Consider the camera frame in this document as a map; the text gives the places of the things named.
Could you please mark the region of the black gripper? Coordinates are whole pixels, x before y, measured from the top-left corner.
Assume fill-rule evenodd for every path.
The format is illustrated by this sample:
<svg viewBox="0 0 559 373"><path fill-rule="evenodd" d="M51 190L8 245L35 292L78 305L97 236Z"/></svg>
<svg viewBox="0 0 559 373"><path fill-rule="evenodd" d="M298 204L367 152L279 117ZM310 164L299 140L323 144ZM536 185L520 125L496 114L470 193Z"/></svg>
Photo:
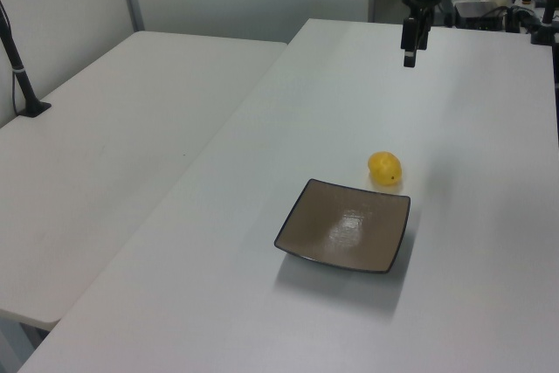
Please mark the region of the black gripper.
<svg viewBox="0 0 559 373"><path fill-rule="evenodd" d="M429 32L431 29L431 16L425 15L434 12L442 0L402 0L410 8L412 17L403 21L401 49L404 51L404 66L413 68L416 64L417 49L427 49Z"/></svg>

